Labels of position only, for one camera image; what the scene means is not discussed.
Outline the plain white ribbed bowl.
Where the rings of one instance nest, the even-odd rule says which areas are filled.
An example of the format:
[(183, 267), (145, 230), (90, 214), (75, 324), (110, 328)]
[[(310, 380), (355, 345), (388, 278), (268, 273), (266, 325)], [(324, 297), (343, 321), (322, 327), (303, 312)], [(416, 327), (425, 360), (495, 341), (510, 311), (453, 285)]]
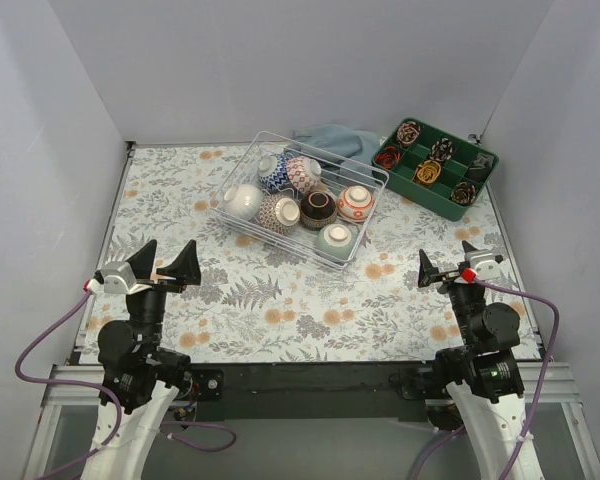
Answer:
[(259, 212), (263, 198), (263, 192), (254, 185), (234, 185), (224, 194), (224, 211), (235, 218), (250, 221)]

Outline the brown floral pattern bowl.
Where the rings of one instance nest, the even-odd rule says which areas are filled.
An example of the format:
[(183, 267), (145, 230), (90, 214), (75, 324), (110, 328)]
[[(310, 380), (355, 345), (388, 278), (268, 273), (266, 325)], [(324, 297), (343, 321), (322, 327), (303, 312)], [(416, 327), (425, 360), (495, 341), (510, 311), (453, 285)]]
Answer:
[(259, 208), (259, 223), (265, 229), (288, 236), (299, 223), (300, 207), (283, 194), (266, 196)]

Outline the red diamond pattern bowl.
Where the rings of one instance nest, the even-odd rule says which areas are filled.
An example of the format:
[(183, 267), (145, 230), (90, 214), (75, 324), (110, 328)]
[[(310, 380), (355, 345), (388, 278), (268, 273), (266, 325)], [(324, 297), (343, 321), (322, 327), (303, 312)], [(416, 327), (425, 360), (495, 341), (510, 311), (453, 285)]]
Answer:
[(321, 166), (311, 157), (298, 156), (288, 160), (286, 172), (292, 187), (301, 195), (311, 192), (321, 181)]

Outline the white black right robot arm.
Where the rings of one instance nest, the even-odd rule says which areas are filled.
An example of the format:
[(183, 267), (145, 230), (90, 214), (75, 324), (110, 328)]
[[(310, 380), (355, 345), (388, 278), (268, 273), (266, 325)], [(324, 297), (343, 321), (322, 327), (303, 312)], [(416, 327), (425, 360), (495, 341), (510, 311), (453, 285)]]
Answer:
[(524, 385), (512, 348), (520, 344), (520, 315), (488, 303), (479, 280), (501, 276), (503, 257), (462, 243), (464, 260), (453, 270), (435, 267), (419, 251), (418, 286), (433, 284), (449, 297), (462, 344), (435, 354), (432, 383), (453, 400), (483, 479), (542, 479), (527, 419)]

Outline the floral patterned table mat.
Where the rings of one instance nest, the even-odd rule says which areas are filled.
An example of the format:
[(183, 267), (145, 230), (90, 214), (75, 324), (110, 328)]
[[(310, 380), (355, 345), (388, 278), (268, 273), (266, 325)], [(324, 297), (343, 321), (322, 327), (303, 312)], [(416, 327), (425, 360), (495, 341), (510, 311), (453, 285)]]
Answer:
[(458, 345), (449, 300), (417, 285), (418, 254), (453, 267), (469, 242), (505, 254), (503, 230), (482, 194), (457, 221), (385, 192), (342, 271), (223, 225), (219, 187), (241, 146), (143, 148), (131, 160), (107, 261), (150, 240), (155, 262), (198, 244), (202, 282), (167, 301), (162, 340), (196, 362), (430, 360)]

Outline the dark floral rolled tie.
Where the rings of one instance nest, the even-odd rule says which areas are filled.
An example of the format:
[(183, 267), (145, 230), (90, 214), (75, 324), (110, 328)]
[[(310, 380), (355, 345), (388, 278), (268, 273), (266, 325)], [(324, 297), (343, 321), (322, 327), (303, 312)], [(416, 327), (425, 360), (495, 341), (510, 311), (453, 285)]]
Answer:
[(450, 200), (461, 206), (470, 206), (477, 196), (476, 186), (469, 181), (459, 182), (450, 195)]

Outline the green compartment tray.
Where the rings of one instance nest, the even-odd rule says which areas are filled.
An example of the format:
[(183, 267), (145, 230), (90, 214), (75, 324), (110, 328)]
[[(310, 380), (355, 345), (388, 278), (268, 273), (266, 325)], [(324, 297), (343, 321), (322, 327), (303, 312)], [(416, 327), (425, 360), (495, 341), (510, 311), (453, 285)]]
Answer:
[[(407, 120), (414, 120), (422, 126), (422, 132), (418, 139), (408, 148), (403, 148), (396, 141), (397, 128)], [(442, 137), (450, 138), (454, 145), (455, 151), (450, 160), (445, 163), (440, 163), (442, 171), (436, 182), (430, 187), (424, 187), (414, 182), (414, 173), (418, 165), (429, 160), (428, 155), (433, 144)], [(375, 163), (375, 157), (387, 146), (395, 146), (401, 151), (399, 163), (392, 169), (387, 170)], [(484, 182), (474, 182), (466, 177), (466, 172), (479, 152), (484, 152), (495, 156), (493, 169), (489, 177)], [(374, 154), (372, 164), (381, 171), (388, 174), (387, 188), (404, 198), (407, 198), (420, 206), (436, 213), (448, 220), (460, 220), (466, 211), (472, 207), (479, 198), (479, 195), (484, 190), (487, 181), (492, 173), (496, 170), (499, 164), (498, 156), (488, 151), (477, 144), (473, 144), (467, 140), (456, 137), (440, 128), (427, 124), (416, 118), (405, 118), (394, 131), (384, 140), (380, 148)], [(475, 201), (470, 206), (461, 206), (450, 200), (451, 192), (454, 187), (461, 181), (472, 182), (477, 189)]]

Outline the pale green bowl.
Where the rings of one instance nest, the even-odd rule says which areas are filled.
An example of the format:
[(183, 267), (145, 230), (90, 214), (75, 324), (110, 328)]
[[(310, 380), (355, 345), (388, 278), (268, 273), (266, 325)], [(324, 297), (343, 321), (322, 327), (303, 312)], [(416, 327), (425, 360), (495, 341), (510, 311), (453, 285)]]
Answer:
[(315, 248), (319, 254), (330, 261), (345, 262), (349, 259), (355, 237), (352, 230), (344, 224), (332, 223), (323, 227), (316, 239)]

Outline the black white rolled tie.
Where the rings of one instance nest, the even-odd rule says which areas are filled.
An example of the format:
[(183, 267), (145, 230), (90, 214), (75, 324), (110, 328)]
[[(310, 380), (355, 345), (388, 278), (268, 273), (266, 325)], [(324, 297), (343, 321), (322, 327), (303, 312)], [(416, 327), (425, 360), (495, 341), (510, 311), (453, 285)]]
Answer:
[(431, 147), (428, 159), (439, 163), (445, 163), (451, 159), (454, 151), (455, 145), (453, 141), (448, 137), (442, 137)]

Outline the red black rolled tie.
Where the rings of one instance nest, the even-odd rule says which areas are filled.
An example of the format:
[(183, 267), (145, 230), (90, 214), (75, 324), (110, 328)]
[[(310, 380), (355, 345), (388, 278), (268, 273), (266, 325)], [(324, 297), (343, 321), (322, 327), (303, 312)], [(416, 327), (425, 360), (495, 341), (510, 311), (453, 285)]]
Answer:
[(401, 151), (395, 146), (387, 146), (375, 157), (375, 163), (387, 170), (392, 170), (400, 161)]

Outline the black glazed bowl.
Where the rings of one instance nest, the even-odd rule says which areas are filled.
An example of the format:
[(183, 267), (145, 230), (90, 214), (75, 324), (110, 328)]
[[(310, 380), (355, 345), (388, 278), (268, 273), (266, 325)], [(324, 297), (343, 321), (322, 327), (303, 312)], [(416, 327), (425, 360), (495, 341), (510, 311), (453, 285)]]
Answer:
[(327, 193), (308, 193), (300, 202), (300, 221), (310, 230), (321, 230), (337, 218), (336, 202)]

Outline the brown patterned rolled tie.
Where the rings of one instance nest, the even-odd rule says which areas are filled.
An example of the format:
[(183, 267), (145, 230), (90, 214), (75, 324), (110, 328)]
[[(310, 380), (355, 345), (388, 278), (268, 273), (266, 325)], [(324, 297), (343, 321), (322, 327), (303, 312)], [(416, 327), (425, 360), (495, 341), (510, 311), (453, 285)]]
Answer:
[(397, 128), (395, 134), (396, 141), (403, 148), (408, 148), (418, 139), (421, 132), (422, 126), (418, 122), (407, 120)]

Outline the blue white zigzag bowl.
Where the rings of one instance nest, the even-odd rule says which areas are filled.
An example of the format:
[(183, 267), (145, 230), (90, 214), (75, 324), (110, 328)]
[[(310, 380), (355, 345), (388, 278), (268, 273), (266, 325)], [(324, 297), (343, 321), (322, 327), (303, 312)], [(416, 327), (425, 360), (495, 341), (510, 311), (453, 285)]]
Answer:
[(258, 163), (258, 180), (270, 194), (279, 193), (291, 187), (287, 173), (290, 156), (284, 153), (268, 154)]

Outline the light blue cloth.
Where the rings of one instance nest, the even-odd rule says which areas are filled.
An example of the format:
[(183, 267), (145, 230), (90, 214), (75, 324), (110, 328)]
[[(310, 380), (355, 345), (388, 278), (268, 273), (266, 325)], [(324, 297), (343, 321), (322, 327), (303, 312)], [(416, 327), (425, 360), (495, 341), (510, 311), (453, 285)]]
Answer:
[(360, 182), (364, 175), (373, 176), (372, 160), (380, 148), (380, 137), (373, 132), (320, 125), (296, 129), (293, 139), (301, 152), (318, 155), (324, 178), (335, 179), (339, 175)]

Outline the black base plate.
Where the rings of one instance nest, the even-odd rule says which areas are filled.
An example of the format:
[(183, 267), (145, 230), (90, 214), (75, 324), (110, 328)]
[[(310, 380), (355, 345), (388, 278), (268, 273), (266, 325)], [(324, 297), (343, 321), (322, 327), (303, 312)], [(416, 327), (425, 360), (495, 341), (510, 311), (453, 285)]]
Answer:
[(201, 421), (398, 418), (424, 421), (449, 396), (425, 362), (185, 363), (107, 367), (104, 384), (125, 412), (153, 399), (163, 381)]

